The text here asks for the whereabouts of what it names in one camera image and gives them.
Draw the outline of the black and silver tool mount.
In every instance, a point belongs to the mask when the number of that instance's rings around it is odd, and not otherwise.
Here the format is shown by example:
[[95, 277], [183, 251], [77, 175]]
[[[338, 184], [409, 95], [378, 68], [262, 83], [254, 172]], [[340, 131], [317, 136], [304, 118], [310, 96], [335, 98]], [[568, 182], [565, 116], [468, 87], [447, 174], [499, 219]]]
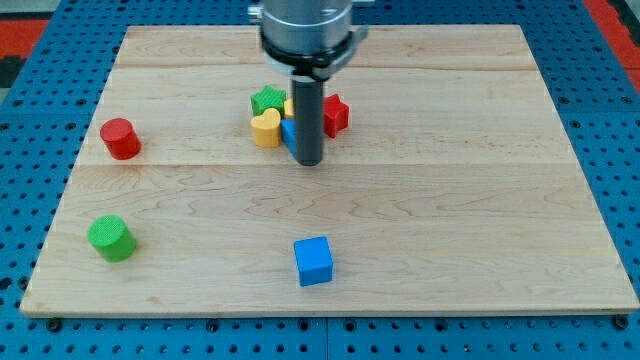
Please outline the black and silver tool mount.
[[276, 72], [298, 82], [325, 82], [351, 61], [368, 32], [368, 25], [350, 30], [337, 45], [315, 54], [282, 50], [263, 33], [260, 40], [265, 62]]

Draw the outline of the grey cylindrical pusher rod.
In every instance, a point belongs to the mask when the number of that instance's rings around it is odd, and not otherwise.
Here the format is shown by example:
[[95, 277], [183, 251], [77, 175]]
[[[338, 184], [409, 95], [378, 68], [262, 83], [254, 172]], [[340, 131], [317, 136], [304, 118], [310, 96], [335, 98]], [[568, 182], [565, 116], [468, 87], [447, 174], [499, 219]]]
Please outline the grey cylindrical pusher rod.
[[324, 85], [321, 82], [291, 81], [295, 158], [303, 166], [318, 165], [323, 159]]

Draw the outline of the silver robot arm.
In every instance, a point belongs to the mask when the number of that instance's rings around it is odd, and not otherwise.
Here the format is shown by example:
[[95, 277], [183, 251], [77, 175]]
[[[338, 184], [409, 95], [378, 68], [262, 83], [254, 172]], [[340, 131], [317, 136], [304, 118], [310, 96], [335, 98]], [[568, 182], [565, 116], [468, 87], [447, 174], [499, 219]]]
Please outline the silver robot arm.
[[352, 26], [352, 0], [261, 0], [248, 7], [265, 62], [291, 83], [294, 158], [315, 166], [324, 154], [324, 86], [368, 36]]

